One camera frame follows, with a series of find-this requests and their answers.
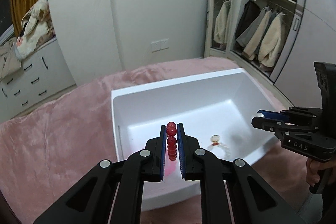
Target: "pink plush bedspread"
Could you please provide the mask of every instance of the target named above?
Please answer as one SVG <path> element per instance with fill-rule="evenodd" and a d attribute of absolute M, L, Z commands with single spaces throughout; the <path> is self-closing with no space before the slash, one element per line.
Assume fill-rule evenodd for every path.
<path fill-rule="evenodd" d="M 23 224 L 30 224 L 100 160 L 116 161 L 112 89 L 233 68 L 235 63 L 215 57 L 148 65 L 94 80 L 1 124 L 0 189 L 8 204 Z M 266 92 L 276 109 L 283 109 Z M 277 144 L 253 168 L 294 208 L 307 197 L 304 157 Z M 143 212 L 141 221 L 200 223 L 200 197 Z"/>

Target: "drawer handle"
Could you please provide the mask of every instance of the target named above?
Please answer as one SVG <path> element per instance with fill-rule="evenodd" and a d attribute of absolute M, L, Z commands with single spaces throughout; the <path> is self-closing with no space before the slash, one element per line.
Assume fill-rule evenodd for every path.
<path fill-rule="evenodd" d="M 33 67 L 33 64 L 30 64 L 27 68 L 23 69 L 24 71 L 29 70 Z"/>
<path fill-rule="evenodd" d="M 38 77 L 37 79 L 35 79 L 34 81 L 31 81 L 31 84 L 34 85 L 36 84 L 38 81 L 40 81 L 40 78 Z"/>
<path fill-rule="evenodd" d="M 46 94 L 47 90 L 45 90 L 44 92 L 39 93 L 39 96 L 42 96 L 43 94 Z"/>
<path fill-rule="evenodd" d="M 47 66 L 47 64 L 46 64 L 45 61 L 44 61 L 44 57 L 42 57 L 42 61 L 43 61 L 43 64 L 44 64 L 45 68 L 46 68 L 46 69 L 49 69 L 48 66 Z"/>
<path fill-rule="evenodd" d="M 8 96 L 7 96 L 7 94 L 3 91 L 3 89 L 1 89 L 2 90 L 2 93 L 4 94 L 4 96 L 7 98 Z"/>

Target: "wardrobe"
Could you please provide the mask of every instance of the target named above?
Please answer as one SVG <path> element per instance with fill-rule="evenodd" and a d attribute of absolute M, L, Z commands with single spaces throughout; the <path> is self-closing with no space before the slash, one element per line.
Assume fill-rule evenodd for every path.
<path fill-rule="evenodd" d="M 218 23 L 223 20 L 221 12 L 223 12 L 223 3 L 225 2 L 231 2 L 229 11 L 226 11 L 226 20 L 230 23 L 226 22 L 224 39 L 220 41 L 221 43 L 218 43 L 218 37 L 221 35 L 223 37 L 224 32 L 218 27 Z M 284 103 L 285 106 L 292 106 L 293 104 L 288 103 L 288 99 L 289 101 L 292 101 L 291 98 L 288 98 L 287 94 L 282 91 L 282 88 L 275 89 L 274 86 L 277 86 L 277 79 L 280 77 L 297 39 L 298 33 L 300 32 L 305 2 L 306 0 L 208 0 L 204 56 L 225 57 L 235 61 L 238 65 L 245 68 L 251 75 L 257 78 L 259 82 L 265 85 L 269 90 L 275 90 L 276 93 L 283 98 L 282 103 Z M 246 6 L 248 5 L 252 7 L 252 9 L 246 11 Z M 241 18 L 247 15 L 247 25 L 249 25 L 260 12 L 265 13 L 266 9 L 270 10 L 270 13 L 272 12 L 274 15 L 281 16 L 282 27 L 281 46 L 278 47 L 276 56 L 273 57 L 273 62 L 269 63 L 260 59 L 258 54 L 254 54 L 255 57 L 246 55 L 243 46 L 247 46 L 242 46 L 237 40 L 242 33 L 242 26 L 242 30 L 245 30 L 247 27 L 244 27 L 246 22 L 242 23 Z M 249 19 L 249 16 L 251 15 L 254 15 L 252 20 Z M 259 40 L 258 47 L 260 49 L 262 47 L 262 39 Z"/>

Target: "bed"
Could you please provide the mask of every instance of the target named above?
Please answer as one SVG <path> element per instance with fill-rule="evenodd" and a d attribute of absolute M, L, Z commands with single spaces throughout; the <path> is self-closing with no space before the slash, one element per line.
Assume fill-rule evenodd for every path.
<path fill-rule="evenodd" d="M 18 223 L 17 217 L 31 224 L 100 160 L 116 161 L 112 89 L 237 67 L 215 57 L 147 65 L 96 79 L 29 115 L 0 124 L 0 219 L 12 224 Z M 282 110 L 281 103 L 265 91 L 275 108 Z M 297 210 L 309 194 L 305 161 L 277 143 L 253 168 Z M 200 223 L 200 197 L 171 205 L 169 210 L 143 212 L 141 222 Z"/>

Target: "triangular cutout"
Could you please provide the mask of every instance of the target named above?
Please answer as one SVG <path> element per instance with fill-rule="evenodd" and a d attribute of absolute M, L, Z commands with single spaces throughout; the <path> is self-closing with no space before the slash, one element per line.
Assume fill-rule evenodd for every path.
<path fill-rule="evenodd" d="M 267 194 L 253 177 L 248 176 L 247 181 L 250 185 L 258 211 L 263 212 L 277 205 L 275 200 Z"/>
<path fill-rule="evenodd" d="M 73 195 L 66 205 L 79 212 L 84 212 L 89 202 L 90 196 L 97 183 L 98 178 L 91 178 L 75 195 Z"/>

